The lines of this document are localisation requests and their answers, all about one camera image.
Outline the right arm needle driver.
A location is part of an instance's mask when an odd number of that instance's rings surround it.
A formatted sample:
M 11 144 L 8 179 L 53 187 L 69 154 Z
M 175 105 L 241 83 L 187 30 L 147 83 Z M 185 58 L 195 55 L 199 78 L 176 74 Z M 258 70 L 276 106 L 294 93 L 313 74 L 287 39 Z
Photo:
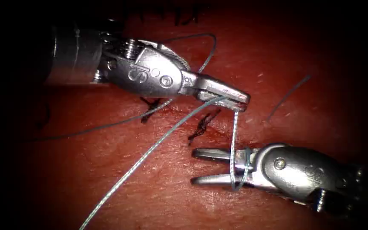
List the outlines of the right arm needle driver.
M 363 168 L 283 143 L 260 151 L 260 171 L 281 195 L 317 213 L 351 216 L 366 201 Z

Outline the left arm needle driver jaw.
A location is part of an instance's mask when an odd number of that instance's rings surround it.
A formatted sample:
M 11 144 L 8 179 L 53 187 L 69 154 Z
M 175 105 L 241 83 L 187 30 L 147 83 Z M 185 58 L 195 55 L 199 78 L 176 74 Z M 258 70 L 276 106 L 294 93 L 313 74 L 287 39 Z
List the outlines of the left arm needle driver jaw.
M 239 103 L 248 104 L 250 101 L 250 95 L 248 93 L 209 75 L 190 71 L 181 71 L 181 73 L 183 76 L 182 95 L 195 96 L 199 92 L 208 92 L 218 96 L 224 96 Z
M 215 98 L 220 97 L 219 95 L 213 94 L 208 91 L 199 91 L 196 93 L 196 99 L 203 102 L 208 102 Z M 247 104 L 243 102 L 238 102 L 234 99 L 224 98 L 219 101 L 215 101 L 212 103 L 213 105 L 224 107 L 226 109 L 230 109 L 233 111 L 246 111 Z

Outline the left arm needle driver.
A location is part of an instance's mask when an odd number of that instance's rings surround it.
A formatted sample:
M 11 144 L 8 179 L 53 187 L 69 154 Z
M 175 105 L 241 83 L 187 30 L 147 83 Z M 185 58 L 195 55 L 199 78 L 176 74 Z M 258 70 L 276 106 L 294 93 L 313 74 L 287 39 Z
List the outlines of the left arm needle driver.
M 95 79 L 149 98 L 181 93 L 188 62 L 163 43 L 102 35 L 101 60 Z

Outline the right arm needle driver jaw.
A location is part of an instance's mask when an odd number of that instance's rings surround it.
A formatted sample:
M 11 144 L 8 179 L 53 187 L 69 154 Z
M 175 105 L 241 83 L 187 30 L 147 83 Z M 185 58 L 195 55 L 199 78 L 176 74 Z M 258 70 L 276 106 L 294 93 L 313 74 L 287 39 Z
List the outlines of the right arm needle driver jaw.
M 230 174 L 218 174 L 218 175 L 208 175 L 194 177 L 190 180 L 191 184 L 195 185 L 225 185 L 231 186 L 231 176 Z M 244 185 L 247 187 L 254 187 L 257 189 L 267 189 L 267 179 L 258 172 L 248 173 Z
M 247 166 L 247 151 L 250 153 L 248 168 L 255 168 L 256 154 L 260 148 L 238 149 L 234 155 L 235 168 L 245 168 Z M 192 151 L 192 157 L 210 161 L 230 162 L 230 150 L 220 148 L 196 148 Z

